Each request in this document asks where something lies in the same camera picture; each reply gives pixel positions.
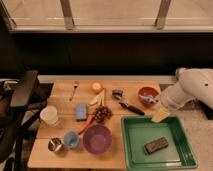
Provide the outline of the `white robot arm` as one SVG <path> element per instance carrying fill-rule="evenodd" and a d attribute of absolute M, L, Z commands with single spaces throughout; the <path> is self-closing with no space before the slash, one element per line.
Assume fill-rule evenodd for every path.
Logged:
<path fill-rule="evenodd" d="M 161 104 L 174 111 L 197 99 L 213 109 L 213 69 L 178 68 L 177 82 L 160 94 Z"/>

